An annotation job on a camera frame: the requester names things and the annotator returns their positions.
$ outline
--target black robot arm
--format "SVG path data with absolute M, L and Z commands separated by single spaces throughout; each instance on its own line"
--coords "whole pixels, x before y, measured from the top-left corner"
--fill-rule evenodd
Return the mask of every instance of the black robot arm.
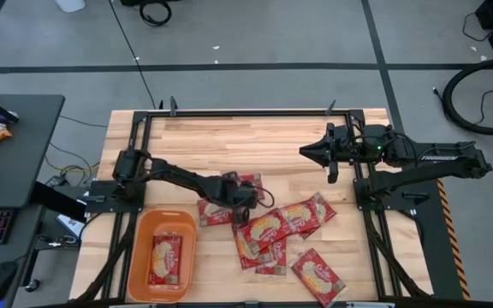
M 151 167 L 145 169 L 146 162 Z M 179 187 L 195 191 L 201 198 L 234 211 L 234 223 L 247 222 L 249 209 L 256 208 L 258 193 L 252 183 L 223 176 L 201 176 L 160 158 L 153 158 L 146 151 L 126 150 L 119 153 L 113 178 L 129 198 L 134 197 L 134 183 L 167 181 Z
M 329 183 L 338 177 L 337 164 L 387 163 L 392 167 L 414 165 L 417 168 L 397 173 L 377 171 L 364 179 L 365 194 L 379 198 L 397 187 L 445 176 L 479 179 L 492 170 L 474 142 L 418 143 L 391 126 L 367 125 L 359 136 L 349 137 L 345 126 L 327 124 L 324 137 L 300 148 L 300 154 L 323 167 L 329 167 Z

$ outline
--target concrete floor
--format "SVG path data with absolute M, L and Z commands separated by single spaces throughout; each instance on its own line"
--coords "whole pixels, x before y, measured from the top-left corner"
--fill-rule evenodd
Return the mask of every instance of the concrete floor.
M 87 6 L 73 14 L 64 14 L 53 1 L 4 1 L 0 67 L 11 73 L 0 74 L 0 93 L 62 94 L 67 99 L 63 115 L 99 124 L 107 123 L 111 110 L 151 108 L 109 4 L 86 1 Z M 493 58 L 487 42 L 474 42 L 461 34 L 464 16 L 481 2 L 184 0 L 170 4 L 173 18 L 161 28 L 146 26 L 134 9 L 115 5 L 140 64 L 154 65 L 145 76 L 156 102 L 173 95 L 181 108 L 325 107 L 333 99 L 342 108 L 385 107 L 393 111 L 395 121 L 401 118 L 413 139 L 477 140 L 493 164 L 493 137 L 470 134 L 448 123 L 431 92 L 433 86 L 443 89 L 457 71 L 390 70 L 386 85 L 387 71 L 377 70 L 385 62 L 470 63 L 479 62 L 481 56 Z M 375 29 L 368 26 L 372 18 L 365 17 L 368 9 Z M 469 20 L 466 30 L 484 36 L 476 19 Z M 381 49 L 373 48 L 376 36 Z M 192 71 L 189 65 L 215 61 L 305 66 L 254 70 L 209 66 Z M 373 65 L 320 69 L 310 66 L 313 63 Z M 105 72 L 77 69 L 81 66 L 104 66 L 98 71 Z M 112 73 L 118 69 L 113 66 L 131 67 Z M 493 89 L 493 71 L 469 77 L 456 89 L 458 110 L 467 119 L 477 120 L 480 97 L 489 89 Z M 493 94 L 485 106 L 486 123 L 491 126 Z M 104 129 L 60 120 L 53 143 L 95 163 L 104 135 Z M 53 149 L 47 156 L 60 166 L 80 163 Z M 39 180 L 53 174 L 44 165 Z M 445 184 L 471 295 L 493 300 L 493 172 L 479 181 L 446 179 Z M 76 252 L 43 252 L 34 274 L 45 280 L 44 285 L 35 293 L 20 292 L 15 307 L 66 300 L 73 278 L 69 269 L 76 258 Z M 63 266 L 53 269 L 49 264 L 54 263 Z

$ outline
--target black desk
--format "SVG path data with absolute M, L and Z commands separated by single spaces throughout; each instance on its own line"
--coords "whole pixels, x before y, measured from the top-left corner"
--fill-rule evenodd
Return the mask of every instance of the black desk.
M 39 186 L 38 172 L 63 103 L 64 97 L 60 95 L 0 95 L 0 105 L 21 118 L 9 128 L 14 137 L 0 141 L 0 206 L 21 207 L 7 244 L 0 245 L 0 263 L 27 255 L 18 261 L 18 273 L 1 308 L 12 306 L 30 264 L 45 209 L 29 201 L 34 188 Z

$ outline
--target wooden tabletop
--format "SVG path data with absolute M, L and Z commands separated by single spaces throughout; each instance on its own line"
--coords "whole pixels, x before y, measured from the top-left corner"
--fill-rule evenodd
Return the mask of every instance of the wooden tabletop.
M 132 116 L 132 110 L 112 112 L 98 171 L 100 180 L 111 180 L 117 154 L 128 144 Z M 366 124 L 389 124 L 385 109 L 365 109 L 365 120 Z M 328 184 L 324 169 L 298 153 L 301 146 L 322 138 L 329 121 L 337 126 L 345 124 L 343 116 L 156 118 L 151 126 L 149 152 L 200 175 L 232 170 L 240 174 L 260 172 L 264 187 L 275 195 L 277 206 L 321 192 L 337 215 L 303 242 L 289 237 L 287 259 L 315 248 L 346 282 L 348 291 L 341 300 L 377 299 L 365 224 L 353 194 L 353 167 L 340 163 L 338 182 Z M 384 165 L 377 168 L 390 169 Z M 184 210 L 198 222 L 198 199 L 194 192 L 151 181 L 147 183 L 145 212 Z M 251 217 L 266 211 L 258 207 Z M 386 213 L 396 258 L 418 285 L 431 293 L 415 223 L 396 212 Z M 113 221 L 114 214 L 103 214 L 86 228 L 70 298 L 83 293 L 104 265 Z M 254 274 L 253 269 L 243 271 L 229 225 L 202 227 L 197 232 L 193 284 L 184 302 L 315 301 L 290 269 L 283 278 Z M 387 266 L 380 259 L 390 293 Z M 112 296 L 117 294 L 120 274 L 118 264 Z

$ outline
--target orange basket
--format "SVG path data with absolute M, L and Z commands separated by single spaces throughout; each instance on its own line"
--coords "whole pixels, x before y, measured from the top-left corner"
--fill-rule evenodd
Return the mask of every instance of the orange basket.
M 181 236 L 180 284 L 165 289 L 147 284 L 151 267 L 153 236 L 172 232 Z M 193 218 L 178 210 L 151 210 L 140 218 L 133 262 L 128 274 L 128 294 L 138 302 L 172 304 L 184 297 L 192 284 L 197 227 Z

